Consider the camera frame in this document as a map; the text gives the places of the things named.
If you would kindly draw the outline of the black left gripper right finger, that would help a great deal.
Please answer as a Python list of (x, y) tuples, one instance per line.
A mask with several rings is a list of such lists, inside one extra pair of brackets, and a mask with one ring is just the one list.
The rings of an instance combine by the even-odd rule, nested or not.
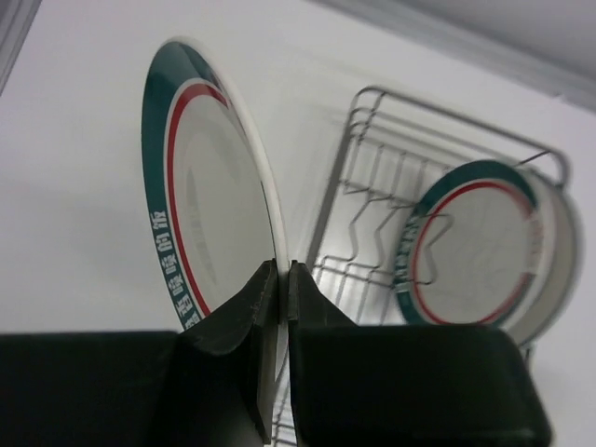
[(319, 290), (305, 264), (289, 275), (291, 409), (300, 446), (357, 446), (358, 369), (348, 351), (357, 325)]

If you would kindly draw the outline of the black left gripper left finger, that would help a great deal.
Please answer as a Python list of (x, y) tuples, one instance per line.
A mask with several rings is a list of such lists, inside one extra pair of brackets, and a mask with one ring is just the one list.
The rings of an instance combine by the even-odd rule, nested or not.
[(157, 406), (160, 442), (269, 442), (278, 270), (265, 261), (232, 298), (181, 333)]

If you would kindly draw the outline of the green red rimmed plate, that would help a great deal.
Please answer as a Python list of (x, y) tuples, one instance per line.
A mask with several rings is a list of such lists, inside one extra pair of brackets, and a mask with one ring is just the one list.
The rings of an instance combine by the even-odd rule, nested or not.
[(543, 257), (535, 188), (520, 169), (477, 160), (450, 170), (402, 226), (393, 290), (410, 324), (507, 326)]
[(278, 190), (236, 86), (198, 42), (153, 57), (141, 118), (144, 193), (157, 260), (184, 329), (236, 295), (266, 261), (290, 269)]

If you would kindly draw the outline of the white plate teal rim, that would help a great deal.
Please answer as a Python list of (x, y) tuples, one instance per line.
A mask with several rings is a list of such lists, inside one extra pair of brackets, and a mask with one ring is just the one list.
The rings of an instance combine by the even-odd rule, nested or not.
[(515, 343), (526, 348), (550, 329), (570, 301), (581, 270), (583, 235), (573, 200), (537, 171), (527, 169), (523, 175), (537, 193), (543, 228), (536, 282), (521, 315), (507, 328)]

